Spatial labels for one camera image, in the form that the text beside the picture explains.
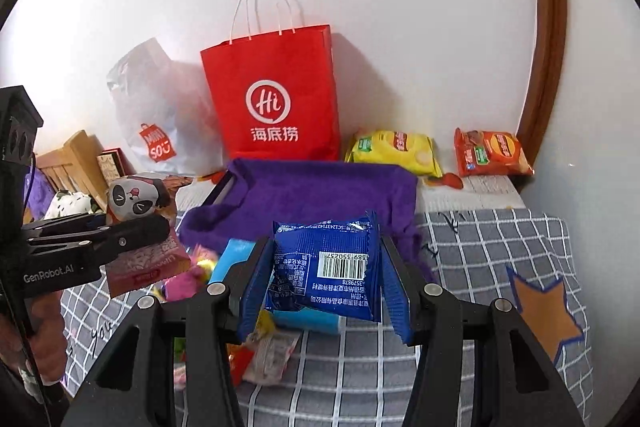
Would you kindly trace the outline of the left hand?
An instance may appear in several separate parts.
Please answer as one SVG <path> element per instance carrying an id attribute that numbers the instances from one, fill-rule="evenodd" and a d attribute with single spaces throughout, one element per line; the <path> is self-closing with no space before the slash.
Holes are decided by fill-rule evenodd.
<path id="1" fill-rule="evenodd" d="M 32 317 L 39 329 L 29 339 L 32 355 L 41 378 L 47 383 L 59 381 L 65 371 L 67 341 L 61 314 L 61 291 L 42 295 L 32 302 Z M 11 321 L 1 317 L 1 360 L 16 371 L 22 364 L 22 340 Z"/>

